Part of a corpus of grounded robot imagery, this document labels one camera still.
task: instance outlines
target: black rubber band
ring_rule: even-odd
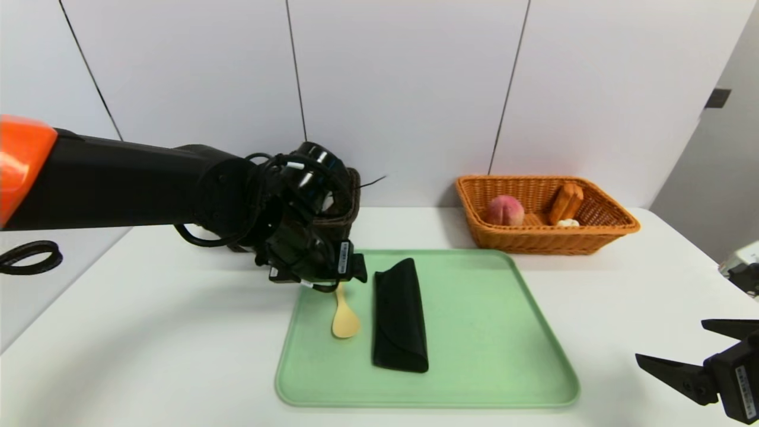
[[[49,253],[50,256],[36,264],[14,265],[34,255],[45,253]],[[0,273],[15,276],[30,276],[50,271],[59,266],[61,262],[63,262],[63,254],[58,250],[58,245],[55,242],[38,240],[26,245],[17,246],[0,255]]]

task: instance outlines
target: garlic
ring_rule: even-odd
[[[577,220],[561,220],[556,223],[556,225],[562,227],[579,227],[580,223],[577,222]]]

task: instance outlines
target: label sticker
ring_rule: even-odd
[[[735,376],[738,377],[738,386],[741,388],[741,397],[743,397],[743,408],[746,410],[746,417],[753,419],[757,415],[757,408],[754,405],[754,395],[751,392],[751,385],[748,383],[746,367],[740,365],[735,368]]]
[[[338,274],[345,274],[348,269],[348,250],[350,250],[350,248],[350,242],[343,242],[340,244],[340,260],[337,264]]]

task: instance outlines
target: wooden spoon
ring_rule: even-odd
[[[338,284],[337,289],[335,289],[335,297],[337,298],[337,311],[335,311],[335,318],[332,320],[332,334],[337,338],[353,337],[361,329],[361,321],[345,302],[345,289],[343,289],[342,283]]]

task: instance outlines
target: white table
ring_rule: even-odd
[[[631,212],[642,230],[595,255],[514,257],[580,378],[568,408],[287,406],[273,383],[297,285],[154,226],[130,231],[6,351],[2,425],[739,425],[650,377],[634,354],[701,363],[734,341],[699,321],[759,318],[759,305],[662,220]],[[457,209],[364,208],[351,237],[358,248],[473,247]]]

